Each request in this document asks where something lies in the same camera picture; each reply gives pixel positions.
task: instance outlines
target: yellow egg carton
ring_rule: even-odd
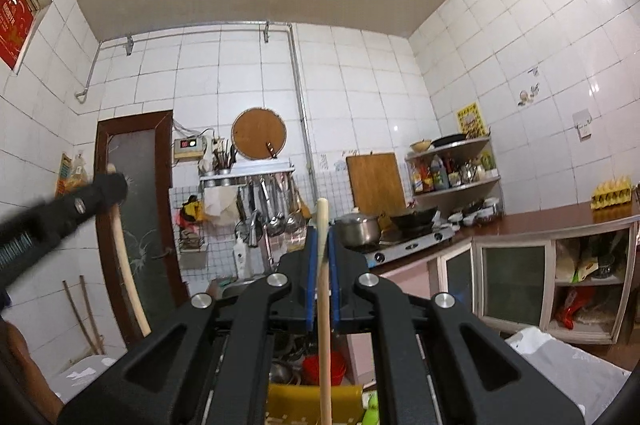
[[[631,201],[631,178],[623,176],[601,183],[591,196],[591,210],[622,205]]]

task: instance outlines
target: white ceramic tile wall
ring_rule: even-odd
[[[408,190],[403,161],[408,145],[440,135],[408,40],[308,24],[296,25],[294,34],[319,191],[330,199],[332,215],[353,205],[345,195],[349,154],[395,152]],[[92,108],[81,116],[82,129],[76,132],[78,148],[92,154],[98,120],[113,116],[173,109],[181,125],[198,132],[213,128],[228,138],[239,113],[264,106],[285,121],[287,143],[280,156],[296,165],[301,190],[308,203],[314,202],[308,195],[289,44],[282,28],[272,26],[267,44],[257,26],[196,26],[136,39],[130,56],[120,46],[122,40],[103,43],[88,94]],[[194,163],[174,167],[174,188],[197,184]],[[211,239],[215,243],[207,253],[215,257],[207,257],[199,269],[183,271],[192,290],[207,281],[205,276],[234,274],[233,240],[226,235]]]
[[[587,201],[613,176],[640,180],[638,1],[447,0],[409,38],[443,133],[479,101],[507,212]],[[583,109],[593,134],[580,142]]]
[[[60,156],[72,154],[76,135],[85,130],[78,115],[87,105],[79,104],[73,95],[83,89],[97,47],[76,0],[53,0],[18,74],[0,61],[1,217],[38,198],[53,196]],[[92,223],[9,290],[14,306],[2,316],[20,328],[47,377],[66,369],[88,348],[62,291],[66,280],[84,312],[78,284],[81,274],[95,300],[94,310],[100,303],[104,325],[110,325],[113,314],[108,299],[105,306],[96,288],[104,288],[104,281]],[[122,339],[110,336],[110,345],[122,347]]]

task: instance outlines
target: red bag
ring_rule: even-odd
[[[571,288],[564,305],[556,313],[556,320],[564,325],[567,329],[574,329],[574,313],[585,306],[596,293],[594,286],[578,286]]]

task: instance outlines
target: yellow poster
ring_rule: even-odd
[[[477,102],[469,104],[467,107],[459,110],[456,114],[458,116],[460,132],[464,132],[468,138],[478,138],[479,136],[487,135],[484,120],[480,115],[480,109],[478,108]]]

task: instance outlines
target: person's arm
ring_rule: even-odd
[[[49,384],[44,378],[40,368],[29,355],[27,342],[22,336],[20,329],[9,322],[6,323],[6,326],[9,351],[14,355],[24,372],[26,381],[25,392],[40,413],[55,425],[64,404],[49,388]]]

